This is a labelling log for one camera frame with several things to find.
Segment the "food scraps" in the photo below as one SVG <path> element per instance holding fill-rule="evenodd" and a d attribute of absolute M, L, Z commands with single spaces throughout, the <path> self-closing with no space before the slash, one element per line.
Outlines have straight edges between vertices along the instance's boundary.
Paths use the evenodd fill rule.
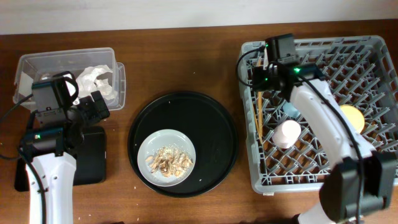
<path fill-rule="evenodd" d="M 159 172 L 163 177 L 182 177 L 191 167 L 193 159 L 178 146 L 163 146 L 146 157 L 151 173 Z"/>

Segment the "yellow bowl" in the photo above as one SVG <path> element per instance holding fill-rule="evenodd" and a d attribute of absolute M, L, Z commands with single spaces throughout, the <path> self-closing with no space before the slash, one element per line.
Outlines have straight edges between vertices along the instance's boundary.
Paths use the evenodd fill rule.
<path fill-rule="evenodd" d="M 364 129 L 365 120 L 362 112 L 351 105 L 341 105 L 340 109 L 348 118 L 349 122 L 353 125 L 357 133 L 361 133 Z"/>

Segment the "pink cup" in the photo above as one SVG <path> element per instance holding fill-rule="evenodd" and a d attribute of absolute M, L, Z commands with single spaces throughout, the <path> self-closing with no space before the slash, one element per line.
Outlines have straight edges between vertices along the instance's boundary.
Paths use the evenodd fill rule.
<path fill-rule="evenodd" d="M 282 149 L 293 146 L 301 133 L 301 127 L 294 120 L 286 120 L 278 125 L 272 135 L 273 143 Z"/>

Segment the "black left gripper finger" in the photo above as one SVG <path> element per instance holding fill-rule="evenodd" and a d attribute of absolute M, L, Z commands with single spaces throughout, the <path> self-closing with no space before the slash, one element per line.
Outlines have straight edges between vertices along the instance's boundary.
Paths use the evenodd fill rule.
<path fill-rule="evenodd" d="M 99 90 L 91 92 L 94 101 L 95 114 L 99 119 L 105 119 L 110 116 L 109 109 L 104 101 L 104 98 Z"/>
<path fill-rule="evenodd" d="M 97 123 L 96 105 L 91 96 L 80 98 L 80 104 L 77 108 L 85 126 Z"/>

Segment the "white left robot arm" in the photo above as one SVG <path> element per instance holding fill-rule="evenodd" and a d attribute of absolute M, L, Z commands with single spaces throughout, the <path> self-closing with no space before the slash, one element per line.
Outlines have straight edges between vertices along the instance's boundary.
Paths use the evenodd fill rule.
<path fill-rule="evenodd" d="M 106 134 L 97 124 L 110 116 L 99 91 L 78 105 L 30 114 L 18 152 L 30 191 L 30 223 L 73 223 L 73 187 L 106 177 Z"/>

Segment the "white tissue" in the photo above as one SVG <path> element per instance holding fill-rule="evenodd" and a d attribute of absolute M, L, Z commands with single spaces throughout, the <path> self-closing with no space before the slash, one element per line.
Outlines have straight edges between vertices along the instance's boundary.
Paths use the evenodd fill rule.
<path fill-rule="evenodd" d="M 100 75 L 105 73 L 113 74 L 113 71 L 107 65 L 85 68 L 76 79 L 79 88 L 78 97 L 83 98 L 91 95 L 91 92 L 100 91 L 105 100 L 115 99 L 118 93 L 109 84 L 108 79 L 98 79 Z"/>

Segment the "blue cup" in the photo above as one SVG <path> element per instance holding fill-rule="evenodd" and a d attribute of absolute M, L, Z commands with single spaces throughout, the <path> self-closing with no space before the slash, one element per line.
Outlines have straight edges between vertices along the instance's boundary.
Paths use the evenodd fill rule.
<path fill-rule="evenodd" d="M 286 102 L 282 105 L 282 109 L 285 114 L 290 116 L 291 118 L 295 119 L 300 116 L 300 112 L 296 109 L 292 103 Z"/>

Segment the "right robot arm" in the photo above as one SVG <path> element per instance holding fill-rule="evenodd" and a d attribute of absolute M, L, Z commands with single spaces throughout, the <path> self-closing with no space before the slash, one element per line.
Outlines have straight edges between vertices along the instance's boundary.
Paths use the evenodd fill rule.
<path fill-rule="evenodd" d="M 340 109 L 315 64 L 271 62 L 252 72 L 255 91 L 279 90 L 305 118 L 330 165 L 319 203 L 295 216 L 296 223 L 341 223 L 389 208 L 397 154 L 377 152 Z"/>

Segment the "grey plate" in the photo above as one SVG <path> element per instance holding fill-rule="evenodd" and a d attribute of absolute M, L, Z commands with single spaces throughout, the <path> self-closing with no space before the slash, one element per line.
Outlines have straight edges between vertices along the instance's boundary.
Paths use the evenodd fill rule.
<path fill-rule="evenodd" d="M 163 146 L 178 146 L 183 151 L 187 152 L 193 159 L 193 167 L 191 167 L 182 177 L 163 177 L 159 172 L 151 173 L 150 168 L 146 163 L 146 157 L 154 155 L 159 148 Z M 196 163 L 196 150 L 192 141 L 184 133 L 173 129 L 163 129 L 156 131 L 149 135 L 137 153 L 137 165 L 139 173 L 145 180 L 158 187 L 171 187 L 182 183 L 193 171 Z"/>

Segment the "wooden chopstick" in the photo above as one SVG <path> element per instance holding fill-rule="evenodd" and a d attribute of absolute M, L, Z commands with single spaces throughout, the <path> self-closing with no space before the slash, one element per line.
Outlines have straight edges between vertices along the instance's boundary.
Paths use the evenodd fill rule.
<path fill-rule="evenodd" d="M 258 120 L 257 111 L 256 111 L 255 108 L 253 108 L 253 111 L 254 111 L 254 120 L 256 122 L 256 131 L 258 133 L 258 138 L 259 138 L 260 143 L 263 144 L 263 141 L 262 141 L 262 128 L 259 126 L 260 122 Z"/>
<path fill-rule="evenodd" d="M 259 140 L 260 143 L 263 143 L 262 141 L 262 134 L 263 134 L 263 130 L 262 130 L 262 92 L 259 91 L 257 93 L 257 108 L 258 108 L 258 115 L 257 115 L 257 131 L 258 131 L 258 135 L 259 135 Z"/>

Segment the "grey dishwasher rack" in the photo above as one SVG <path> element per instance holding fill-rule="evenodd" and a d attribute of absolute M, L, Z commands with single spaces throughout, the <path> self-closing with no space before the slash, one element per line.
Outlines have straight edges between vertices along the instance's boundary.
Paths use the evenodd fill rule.
<path fill-rule="evenodd" d="M 262 141 L 256 131 L 253 108 L 257 93 L 251 88 L 255 67 L 264 62 L 261 41 L 246 42 L 239 53 L 239 91 L 246 118 L 246 147 L 253 190 L 261 195 L 318 190 L 330 172 L 326 153 L 302 115 L 284 113 L 282 93 L 262 93 Z M 362 136 L 379 152 L 397 150 L 397 72 L 384 39 L 377 35 L 297 39 L 301 64 L 314 63 L 323 72 L 340 105 L 351 105 L 365 120 Z M 286 120 L 301 127 L 288 149 L 272 141 L 275 128 Z"/>

